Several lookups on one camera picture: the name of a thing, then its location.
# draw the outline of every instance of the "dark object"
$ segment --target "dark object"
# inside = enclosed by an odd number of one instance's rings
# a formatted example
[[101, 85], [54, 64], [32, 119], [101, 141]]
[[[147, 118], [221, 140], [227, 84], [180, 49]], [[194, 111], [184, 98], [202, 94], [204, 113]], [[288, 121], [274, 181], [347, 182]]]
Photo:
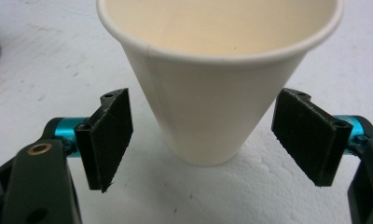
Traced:
[[61, 142], [35, 142], [14, 158], [1, 223], [81, 223]]
[[360, 116], [336, 119], [310, 102], [304, 92], [283, 89], [272, 130], [316, 186], [330, 186], [344, 152], [361, 163], [348, 196], [352, 223], [373, 224], [373, 125]]
[[102, 106], [75, 127], [90, 189], [105, 192], [117, 171], [133, 127], [129, 94], [112, 91], [100, 98]]
[[368, 142], [361, 163], [349, 187], [349, 203], [352, 223], [373, 224], [373, 126], [362, 117], [358, 117], [365, 127]]
[[132, 134], [127, 89], [102, 96], [90, 118], [56, 118], [0, 167], [1, 223], [81, 223], [66, 157], [80, 155], [91, 189], [111, 185]]
[[316, 186], [331, 186], [352, 125], [324, 112], [300, 91], [283, 89], [271, 129]]

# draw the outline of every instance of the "white table surface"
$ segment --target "white table surface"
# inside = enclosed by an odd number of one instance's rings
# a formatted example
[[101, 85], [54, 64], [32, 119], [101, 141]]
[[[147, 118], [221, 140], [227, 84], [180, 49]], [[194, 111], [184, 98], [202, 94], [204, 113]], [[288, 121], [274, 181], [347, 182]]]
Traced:
[[[0, 0], [0, 165], [55, 117], [88, 117], [99, 97], [130, 89], [134, 134], [114, 184], [90, 191], [68, 159], [84, 223], [350, 223], [347, 189], [359, 160], [316, 188], [270, 130], [273, 106], [231, 161], [197, 168], [168, 149], [120, 44], [94, 0]], [[343, 21], [286, 87], [331, 114], [373, 123], [373, 0], [346, 0]]]

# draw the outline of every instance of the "white paper cup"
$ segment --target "white paper cup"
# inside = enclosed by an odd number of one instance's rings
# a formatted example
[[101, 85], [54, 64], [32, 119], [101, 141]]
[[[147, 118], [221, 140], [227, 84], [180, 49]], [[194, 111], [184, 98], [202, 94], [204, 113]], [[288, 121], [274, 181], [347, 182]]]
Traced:
[[305, 54], [336, 29], [342, 0], [98, 0], [172, 151], [231, 159]]

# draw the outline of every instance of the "teal anodized part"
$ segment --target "teal anodized part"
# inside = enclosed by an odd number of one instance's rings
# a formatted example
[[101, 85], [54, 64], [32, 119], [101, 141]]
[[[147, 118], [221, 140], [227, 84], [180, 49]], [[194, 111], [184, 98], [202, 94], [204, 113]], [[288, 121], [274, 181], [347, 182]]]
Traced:
[[82, 123], [86, 118], [64, 118], [56, 127], [55, 137], [62, 137], [68, 143], [74, 145], [76, 152], [68, 155], [68, 157], [81, 157], [79, 153], [78, 144], [76, 142], [76, 134], [74, 133], [74, 128], [78, 124]]
[[[365, 138], [365, 131], [363, 126], [361, 125], [360, 121], [353, 116], [349, 115], [336, 115], [334, 116], [335, 119], [344, 120], [352, 125], [352, 132], [350, 133], [349, 137], [349, 146], [355, 145], [355, 141], [359, 141], [362, 138]], [[345, 154], [352, 154], [350, 150], [346, 148]]]

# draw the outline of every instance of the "cup rim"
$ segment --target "cup rim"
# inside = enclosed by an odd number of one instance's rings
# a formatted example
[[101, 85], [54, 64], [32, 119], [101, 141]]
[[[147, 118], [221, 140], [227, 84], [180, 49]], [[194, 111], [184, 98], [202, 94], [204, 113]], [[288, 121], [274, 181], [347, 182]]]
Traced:
[[171, 62], [184, 63], [204, 63], [204, 64], [262, 64], [262, 63], [273, 63], [289, 58], [292, 56], [297, 56], [299, 54], [305, 54], [308, 50], [313, 49], [322, 42], [324, 42], [328, 37], [330, 37], [336, 28], [338, 27], [344, 10], [344, 0], [334, 0], [336, 1], [334, 13], [330, 18], [329, 22], [318, 30], [315, 34], [303, 39], [296, 44], [270, 50], [262, 53], [255, 54], [243, 54], [243, 55], [210, 55], [210, 54], [198, 54], [191, 52], [183, 52], [174, 49], [165, 49], [159, 46], [149, 44], [143, 39], [136, 38], [128, 32], [119, 28], [114, 21], [109, 16], [106, 8], [105, 2], [107, 0], [97, 0], [97, 12], [99, 19], [102, 22], [104, 28], [119, 42], [127, 45], [133, 45], [138, 50], [146, 54], [149, 58], [157, 58]]

